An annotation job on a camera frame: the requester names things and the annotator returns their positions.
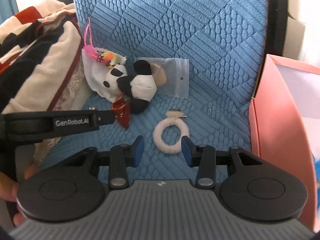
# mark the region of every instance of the pink box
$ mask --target pink box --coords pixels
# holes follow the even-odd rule
[[[300,220],[315,229],[317,186],[312,156],[320,158],[320,68],[267,55],[249,121],[252,152],[306,185],[308,200]]]

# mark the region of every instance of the blue textured cushion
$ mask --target blue textured cushion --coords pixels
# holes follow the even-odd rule
[[[145,154],[133,179],[195,179],[179,153],[167,156],[156,149],[152,132],[172,106],[187,114],[190,137],[196,144],[227,150],[250,150],[247,109],[262,63],[267,0],[74,0],[83,30],[91,19],[94,45],[125,55],[130,70],[136,57],[190,59],[189,99],[155,95],[148,109],[132,116],[124,131],[118,123],[99,131],[65,137],[44,161],[49,166],[84,147],[108,150],[145,137]],[[110,109],[93,94],[84,108]],[[177,128],[168,128],[165,142],[174,144]],[[218,181],[226,169],[218,169]],[[106,169],[100,173],[106,179]]]

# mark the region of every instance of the round disc cover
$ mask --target round disc cover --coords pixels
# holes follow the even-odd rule
[[[88,215],[104,199],[102,183],[82,167],[54,167],[22,183],[18,203],[24,214],[46,222]]]
[[[247,166],[231,175],[219,194],[231,211],[261,222],[298,217],[307,201],[304,184],[269,163]]]

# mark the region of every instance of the red stripe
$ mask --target red stripe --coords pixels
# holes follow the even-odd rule
[[[52,99],[47,111],[52,111],[52,109],[54,108],[54,106],[57,104],[57,101],[58,99],[60,98],[62,92],[64,91],[64,89],[66,88],[68,82],[70,81],[70,78],[76,68],[76,66],[78,65],[79,61],[80,61],[80,55],[81,55],[81,51],[82,51],[82,48],[83,48],[83,39],[81,39],[81,42],[80,42],[80,45],[79,45],[79,48],[78,48],[78,51],[76,53],[76,56],[68,70],[68,73],[66,75],[66,77],[64,78],[61,86],[59,87],[57,93],[55,94],[54,98]]]
[[[34,6],[31,6],[17,13],[15,17],[21,22],[21,24],[26,24],[35,22],[37,19],[41,19],[42,15]]]
[[[41,24],[37,27],[37,29],[36,29],[36,36],[39,35],[39,31],[41,30],[41,28],[43,29],[44,26],[49,25],[49,24],[52,24],[52,23],[56,23],[56,22],[57,22],[58,20],[60,20],[60,18],[62,18],[63,16],[65,16],[65,15],[72,15],[72,14],[73,14],[73,13],[62,12],[62,13],[59,14],[53,21],[41,23]]]
[[[8,60],[6,60],[6,62],[4,62],[3,64],[0,63],[0,75],[10,66],[11,62],[13,60],[15,60],[17,57],[19,57],[19,55],[21,54],[21,51],[18,52],[17,54],[14,54],[13,56],[11,56]]]

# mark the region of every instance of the finger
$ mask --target finger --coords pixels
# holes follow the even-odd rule
[[[20,225],[24,220],[26,220],[26,218],[21,213],[15,214],[13,217],[13,223],[16,226]]]
[[[0,199],[16,202],[18,183],[0,172]]]
[[[39,173],[38,165],[32,164],[24,171],[24,179],[27,180],[37,173]]]

